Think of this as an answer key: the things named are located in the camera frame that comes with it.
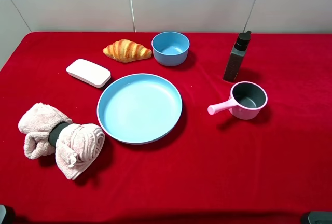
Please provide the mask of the toy croissant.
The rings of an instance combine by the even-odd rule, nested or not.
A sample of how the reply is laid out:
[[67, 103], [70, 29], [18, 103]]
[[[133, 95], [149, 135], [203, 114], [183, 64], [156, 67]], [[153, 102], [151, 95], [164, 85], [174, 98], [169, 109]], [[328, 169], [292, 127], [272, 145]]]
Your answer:
[[107, 57], [121, 63], [149, 59], [152, 55], [150, 49], [128, 39], [121, 39], [108, 45], [103, 49], [103, 53]]

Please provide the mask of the large blue plate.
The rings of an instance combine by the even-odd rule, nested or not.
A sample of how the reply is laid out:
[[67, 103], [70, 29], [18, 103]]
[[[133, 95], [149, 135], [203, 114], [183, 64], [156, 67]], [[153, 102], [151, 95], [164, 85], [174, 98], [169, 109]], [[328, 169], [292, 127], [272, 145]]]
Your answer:
[[132, 145], [155, 142], [169, 134], [183, 110], [178, 89], [165, 78], [147, 73], [111, 83], [97, 104], [97, 118], [112, 138]]

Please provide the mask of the small blue bowl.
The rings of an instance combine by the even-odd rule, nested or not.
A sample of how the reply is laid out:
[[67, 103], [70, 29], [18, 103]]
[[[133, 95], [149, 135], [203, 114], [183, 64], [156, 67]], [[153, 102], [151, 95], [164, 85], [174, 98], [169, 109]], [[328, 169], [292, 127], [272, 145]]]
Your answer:
[[155, 60], [164, 66], [178, 66], [185, 62], [190, 47], [189, 39], [182, 33], [162, 32], [151, 41]]

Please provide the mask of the white soap box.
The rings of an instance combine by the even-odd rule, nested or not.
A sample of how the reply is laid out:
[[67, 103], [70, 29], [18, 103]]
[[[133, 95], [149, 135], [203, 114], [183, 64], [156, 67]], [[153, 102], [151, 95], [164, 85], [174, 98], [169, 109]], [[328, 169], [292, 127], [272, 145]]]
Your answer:
[[96, 88], [103, 87], [111, 78], [108, 69], [85, 59], [77, 59], [66, 68], [66, 71], [74, 78]]

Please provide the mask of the red velvet tablecloth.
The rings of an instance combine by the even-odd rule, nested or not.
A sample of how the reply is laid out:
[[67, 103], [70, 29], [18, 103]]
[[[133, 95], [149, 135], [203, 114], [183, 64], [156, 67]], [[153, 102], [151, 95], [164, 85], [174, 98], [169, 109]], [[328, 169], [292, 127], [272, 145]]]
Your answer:
[[[254, 119], [228, 111], [223, 80], [236, 34], [189, 33], [180, 66], [154, 59], [122, 64], [102, 49], [129, 39], [151, 46], [154, 33], [27, 34], [1, 70], [1, 203], [18, 223], [299, 223], [331, 210], [331, 35], [253, 34], [238, 81], [268, 95]], [[50, 104], [75, 123], [97, 123], [102, 89], [71, 77], [82, 58], [112, 79], [135, 73], [166, 78], [183, 113], [163, 139], [127, 145], [107, 137], [93, 164], [68, 180], [53, 156], [24, 155], [22, 115]]]

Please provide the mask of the dark pump bottle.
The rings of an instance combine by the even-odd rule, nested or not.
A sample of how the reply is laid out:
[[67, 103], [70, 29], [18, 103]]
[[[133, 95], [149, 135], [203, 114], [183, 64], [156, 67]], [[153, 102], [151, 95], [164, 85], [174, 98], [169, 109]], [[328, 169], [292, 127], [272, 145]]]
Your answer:
[[242, 32], [238, 35], [230, 53], [223, 80], [234, 82], [246, 54], [247, 47], [251, 40], [251, 31]]

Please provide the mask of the pink rolled towel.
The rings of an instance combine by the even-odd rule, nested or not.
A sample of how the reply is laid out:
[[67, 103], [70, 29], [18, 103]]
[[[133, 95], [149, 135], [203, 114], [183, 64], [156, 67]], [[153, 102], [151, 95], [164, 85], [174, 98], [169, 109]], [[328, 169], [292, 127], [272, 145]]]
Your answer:
[[[60, 122], [70, 125], [64, 128], [53, 147], [49, 133]], [[55, 155], [57, 167], [69, 180], [75, 180], [100, 154], [105, 134], [96, 124], [76, 124], [56, 109], [44, 104], [34, 104], [19, 120], [18, 129], [25, 134], [24, 154], [29, 159]]]

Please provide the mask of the black towel band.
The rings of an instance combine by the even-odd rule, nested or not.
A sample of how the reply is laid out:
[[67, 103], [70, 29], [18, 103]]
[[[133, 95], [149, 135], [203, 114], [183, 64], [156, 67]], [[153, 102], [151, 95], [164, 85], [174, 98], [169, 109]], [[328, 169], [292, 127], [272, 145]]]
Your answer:
[[67, 126], [69, 126], [70, 124], [68, 122], [60, 122], [58, 123], [49, 133], [49, 138], [48, 141], [51, 144], [51, 146], [55, 147], [57, 140], [59, 138], [59, 135], [61, 133], [61, 131], [66, 128]]

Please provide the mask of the dark object bottom right corner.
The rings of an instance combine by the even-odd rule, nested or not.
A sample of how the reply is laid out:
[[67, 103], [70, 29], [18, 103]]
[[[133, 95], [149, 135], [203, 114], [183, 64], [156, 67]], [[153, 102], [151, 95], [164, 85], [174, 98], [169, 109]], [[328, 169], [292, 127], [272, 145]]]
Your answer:
[[332, 224], [332, 211], [311, 211], [301, 216], [301, 224]]

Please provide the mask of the dark object corner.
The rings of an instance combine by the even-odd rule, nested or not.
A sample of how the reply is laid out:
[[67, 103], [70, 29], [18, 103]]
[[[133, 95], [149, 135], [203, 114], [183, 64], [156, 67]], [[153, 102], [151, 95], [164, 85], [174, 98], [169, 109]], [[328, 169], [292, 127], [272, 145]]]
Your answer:
[[7, 222], [7, 209], [4, 205], [0, 205], [0, 224]]
[[332, 224], [332, 211], [311, 211], [301, 216], [301, 224]]

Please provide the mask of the dark object bottom left corner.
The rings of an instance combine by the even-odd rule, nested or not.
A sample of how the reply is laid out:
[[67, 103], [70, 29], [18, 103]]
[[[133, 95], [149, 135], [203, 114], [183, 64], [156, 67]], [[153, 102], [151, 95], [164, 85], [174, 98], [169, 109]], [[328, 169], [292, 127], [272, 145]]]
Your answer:
[[7, 209], [4, 205], [0, 205], [0, 224], [7, 222]]

